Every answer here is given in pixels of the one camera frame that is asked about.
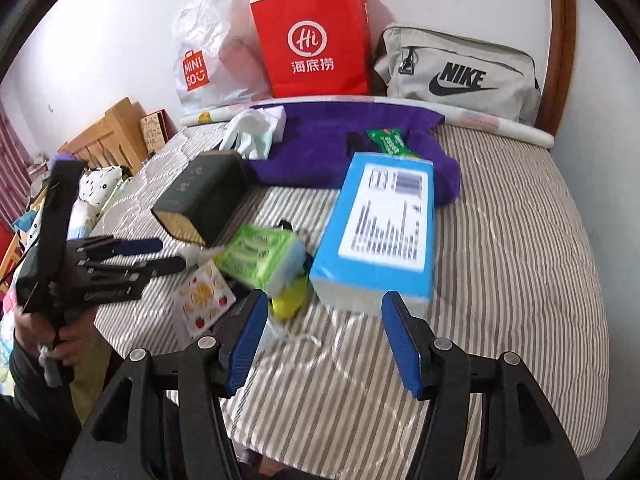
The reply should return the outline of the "person's left hand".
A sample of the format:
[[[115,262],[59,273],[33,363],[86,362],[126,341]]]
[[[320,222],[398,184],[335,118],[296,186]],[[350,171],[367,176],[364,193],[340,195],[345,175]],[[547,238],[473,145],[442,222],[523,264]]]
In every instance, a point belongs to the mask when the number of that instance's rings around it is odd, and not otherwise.
[[[49,356],[65,366],[78,364],[87,353],[97,308],[84,312],[77,320],[55,330],[41,313],[14,316],[15,341],[30,355],[39,356],[43,346],[50,348]]]

